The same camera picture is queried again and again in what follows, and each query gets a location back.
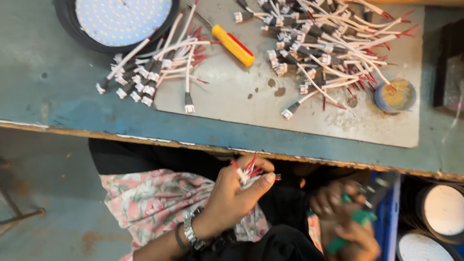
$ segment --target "screwdriver shaft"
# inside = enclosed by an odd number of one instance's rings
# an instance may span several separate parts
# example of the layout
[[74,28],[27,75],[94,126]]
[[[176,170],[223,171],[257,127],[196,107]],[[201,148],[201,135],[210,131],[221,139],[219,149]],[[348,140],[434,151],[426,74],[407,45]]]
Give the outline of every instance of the screwdriver shaft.
[[[190,9],[192,9],[192,5],[187,4],[187,6],[188,6]],[[201,15],[199,12],[197,12],[197,11],[195,10],[195,13],[196,13],[198,16],[200,16],[200,18],[201,18],[205,23],[207,23],[211,28],[214,27],[214,25],[213,25],[210,21],[208,21],[208,19],[206,19],[203,15]]]

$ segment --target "metal sheet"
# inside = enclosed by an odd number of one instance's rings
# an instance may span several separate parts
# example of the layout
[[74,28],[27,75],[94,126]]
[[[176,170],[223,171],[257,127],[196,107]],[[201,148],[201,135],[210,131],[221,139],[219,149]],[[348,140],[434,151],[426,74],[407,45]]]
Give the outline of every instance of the metal sheet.
[[[253,10],[259,10],[256,3],[249,1],[249,5]],[[412,7],[382,8],[392,16],[399,17]],[[424,7],[414,9],[408,17],[413,23],[397,25],[395,30],[403,31],[415,23],[423,24]],[[208,86],[192,84],[191,93],[196,110],[193,115],[399,147],[412,148],[418,145],[419,99],[412,111],[391,116],[375,105],[371,91],[357,91],[355,95],[359,103],[350,108],[347,102],[351,95],[346,89],[336,88],[329,90],[328,94],[346,105],[348,110],[328,105],[326,111],[322,111],[322,95],[318,94],[302,104],[290,120],[284,119],[280,113],[299,99],[297,87],[301,80],[290,73],[285,77],[277,77],[266,54],[267,50],[275,49],[276,40],[260,31],[263,23],[258,19],[235,24],[233,12],[238,10],[240,7],[232,1],[217,1],[214,5],[199,3],[199,12],[212,23],[220,24],[233,33],[255,54],[256,59],[252,66],[245,67],[224,47],[211,46],[210,57],[193,73],[210,82]],[[401,37],[392,41],[391,52],[385,48],[376,51],[382,55],[388,54],[387,61],[399,65],[382,68],[386,78],[409,80],[420,97],[422,29],[415,33],[418,37]],[[163,83],[155,100],[157,109],[185,114],[184,88],[185,81],[181,80]]]

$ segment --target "yellow screwdriver handle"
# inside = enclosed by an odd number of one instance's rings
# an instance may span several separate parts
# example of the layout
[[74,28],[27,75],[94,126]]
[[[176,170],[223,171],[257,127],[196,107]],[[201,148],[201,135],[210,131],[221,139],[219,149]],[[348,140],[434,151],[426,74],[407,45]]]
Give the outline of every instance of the yellow screwdriver handle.
[[219,25],[215,25],[211,29],[211,33],[227,48],[235,57],[237,57],[244,65],[250,66],[255,60],[254,55],[231,33],[226,32]]

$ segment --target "floor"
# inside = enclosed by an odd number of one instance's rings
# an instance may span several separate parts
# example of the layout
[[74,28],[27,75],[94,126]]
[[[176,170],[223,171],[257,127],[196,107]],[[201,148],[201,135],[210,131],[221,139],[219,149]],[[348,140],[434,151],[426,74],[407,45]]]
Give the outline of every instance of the floor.
[[[0,183],[21,211],[46,209],[0,236],[0,260],[117,261],[130,251],[130,234],[103,203],[86,138],[0,128],[0,157],[11,161]],[[0,220],[11,214],[0,199]]]

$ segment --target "person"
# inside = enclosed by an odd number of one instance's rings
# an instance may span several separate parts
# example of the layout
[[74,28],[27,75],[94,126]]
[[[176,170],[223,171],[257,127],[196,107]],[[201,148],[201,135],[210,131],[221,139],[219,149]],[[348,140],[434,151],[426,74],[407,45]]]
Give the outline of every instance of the person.
[[[278,164],[257,157],[264,174],[243,187],[229,161],[202,151],[93,138],[89,149],[108,192],[105,204],[133,236],[133,251],[121,261],[373,261],[380,252],[370,224],[350,221],[366,200],[356,182],[333,181],[307,193],[301,187],[310,180],[282,185]],[[236,162],[243,170],[252,159]],[[285,170],[278,170],[282,182]],[[341,204],[342,190],[353,203]],[[309,208],[320,219],[324,253],[308,235]],[[332,255],[326,246],[337,236],[349,244]]]

